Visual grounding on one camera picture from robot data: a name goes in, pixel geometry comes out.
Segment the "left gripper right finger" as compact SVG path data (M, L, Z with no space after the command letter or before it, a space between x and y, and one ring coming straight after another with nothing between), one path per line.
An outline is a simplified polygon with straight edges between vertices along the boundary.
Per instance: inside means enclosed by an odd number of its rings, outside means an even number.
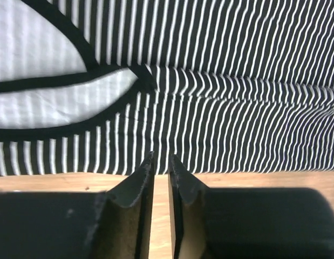
M311 188L208 187L169 164L173 258L334 258L334 211Z

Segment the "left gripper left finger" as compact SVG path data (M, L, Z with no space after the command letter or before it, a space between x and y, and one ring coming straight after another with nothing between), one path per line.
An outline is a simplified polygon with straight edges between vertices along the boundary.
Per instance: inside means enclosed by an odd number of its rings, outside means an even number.
M0 192L0 258L147 258L154 154L108 191Z

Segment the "black white striped tank top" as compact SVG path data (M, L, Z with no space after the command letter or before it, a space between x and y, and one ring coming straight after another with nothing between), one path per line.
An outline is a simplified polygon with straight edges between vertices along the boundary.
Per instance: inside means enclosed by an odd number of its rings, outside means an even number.
M334 170L334 1L0 1L0 176Z

